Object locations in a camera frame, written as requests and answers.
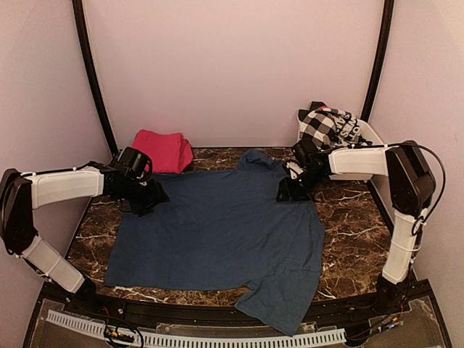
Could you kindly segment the pink trousers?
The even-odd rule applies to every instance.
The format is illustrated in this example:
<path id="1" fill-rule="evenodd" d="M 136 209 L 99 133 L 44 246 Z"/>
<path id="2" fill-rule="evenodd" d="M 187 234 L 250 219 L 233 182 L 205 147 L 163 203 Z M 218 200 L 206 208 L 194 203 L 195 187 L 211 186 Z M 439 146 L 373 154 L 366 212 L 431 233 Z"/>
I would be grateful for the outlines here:
<path id="1" fill-rule="evenodd" d="M 140 130 L 132 147 L 150 157 L 153 173 L 180 174 L 194 159 L 191 145 L 181 133 Z"/>

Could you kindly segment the dark blue garment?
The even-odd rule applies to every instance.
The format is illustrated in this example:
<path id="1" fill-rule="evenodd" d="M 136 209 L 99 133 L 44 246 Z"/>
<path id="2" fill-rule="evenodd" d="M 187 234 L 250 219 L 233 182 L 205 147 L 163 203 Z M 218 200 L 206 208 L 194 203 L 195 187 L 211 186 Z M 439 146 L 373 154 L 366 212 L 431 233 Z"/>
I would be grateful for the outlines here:
<path id="1" fill-rule="evenodd" d="M 123 216 L 104 284 L 245 286 L 236 309 L 294 335 L 318 288 L 325 229 L 313 202 L 276 201 L 285 175 L 280 161 L 254 149 L 234 170 L 160 175 L 169 202 Z"/>

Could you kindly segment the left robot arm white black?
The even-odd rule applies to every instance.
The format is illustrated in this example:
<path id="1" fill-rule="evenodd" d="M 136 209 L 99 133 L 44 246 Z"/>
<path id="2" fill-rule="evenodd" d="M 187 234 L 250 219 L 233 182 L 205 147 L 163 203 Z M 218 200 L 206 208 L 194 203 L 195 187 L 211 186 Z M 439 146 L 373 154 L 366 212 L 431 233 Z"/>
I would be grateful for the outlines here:
<path id="1" fill-rule="evenodd" d="M 168 202 L 162 185 L 150 173 L 90 162 L 82 167 L 21 173 L 14 168 L 1 179 L 1 239 L 6 251 L 24 260 L 38 276 L 74 295 L 73 302 L 87 316 L 102 311 L 95 285 L 68 262 L 36 228 L 38 211 L 98 196 L 125 200 L 133 214 L 144 216 Z"/>

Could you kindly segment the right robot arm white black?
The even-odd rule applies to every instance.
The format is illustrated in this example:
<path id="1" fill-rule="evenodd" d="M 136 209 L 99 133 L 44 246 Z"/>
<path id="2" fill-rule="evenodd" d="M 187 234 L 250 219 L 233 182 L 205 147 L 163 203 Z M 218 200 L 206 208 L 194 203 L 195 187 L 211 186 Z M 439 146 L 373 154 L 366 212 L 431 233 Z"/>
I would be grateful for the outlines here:
<path id="1" fill-rule="evenodd" d="M 407 293 L 407 278 L 420 249 L 423 227 L 442 199 L 444 187 L 424 156 L 435 152 L 409 140 L 394 144 L 349 145 L 317 149 L 303 139 L 292 147 L 293 160 L 284 162 L 287 176 L 278 184 L 278 202 L 313 198 L 315 187 L 331 175 L 380 175 L 388 178 L 394 208 L 394 230 L 386 264 L 370 299 L 370 308 L 386 314 Z"/>

